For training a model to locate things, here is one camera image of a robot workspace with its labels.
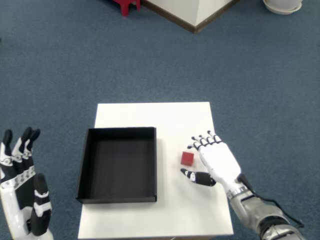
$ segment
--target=red stool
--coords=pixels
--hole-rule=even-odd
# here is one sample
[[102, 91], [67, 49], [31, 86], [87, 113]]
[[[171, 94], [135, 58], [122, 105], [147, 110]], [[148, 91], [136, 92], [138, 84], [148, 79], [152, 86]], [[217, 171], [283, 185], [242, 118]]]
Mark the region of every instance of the red stool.
[[135, 2], [136, 9], [140, 10], [140, 0], [114, 0], [121, 6], [122, 16], [128, 16], [129, 14], [129, 4]]

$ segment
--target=black tray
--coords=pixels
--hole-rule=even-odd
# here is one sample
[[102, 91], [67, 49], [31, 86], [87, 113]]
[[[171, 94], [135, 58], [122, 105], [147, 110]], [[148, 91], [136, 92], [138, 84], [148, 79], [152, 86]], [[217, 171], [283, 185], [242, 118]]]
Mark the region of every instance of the black tray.
[[83, 204], [157, 201], [154, 127], [88, 129], [76, 199]]

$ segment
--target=table top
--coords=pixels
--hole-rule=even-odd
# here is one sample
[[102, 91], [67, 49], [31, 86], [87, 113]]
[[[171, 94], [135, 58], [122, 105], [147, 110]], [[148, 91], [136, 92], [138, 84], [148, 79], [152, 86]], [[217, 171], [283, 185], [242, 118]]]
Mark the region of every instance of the table top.
[[[227, 197], [181, 172], [191, 136], [214, 130], [209, 102], [98, 104], [95, 128], [156, 127], [157, 202], [82, 205], [79, 239], [231, 235]], [[206, 171], [198, 154], [193, 171]]]

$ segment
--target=white wall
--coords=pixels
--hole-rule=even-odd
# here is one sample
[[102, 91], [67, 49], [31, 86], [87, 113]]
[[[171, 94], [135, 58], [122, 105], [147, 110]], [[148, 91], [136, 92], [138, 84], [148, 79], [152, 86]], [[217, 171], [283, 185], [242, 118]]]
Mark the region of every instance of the white wall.
[[178, 18], [196, 26], [231, 0], [148, 0]]
[[198, 25], [231, 1], [232, 0], [199, 0], [195, 25]]
[[196, 25], [199, 1], [202, 0], [148, 0], [178, 18]]

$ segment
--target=red block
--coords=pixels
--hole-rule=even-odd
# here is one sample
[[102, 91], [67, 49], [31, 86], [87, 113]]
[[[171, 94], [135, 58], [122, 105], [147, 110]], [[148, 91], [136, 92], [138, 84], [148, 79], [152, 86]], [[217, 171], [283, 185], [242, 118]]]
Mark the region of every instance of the red block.
[[192, 166], [194, 163], [194, 154], [191, 152], [182, 152], [181, 164]]

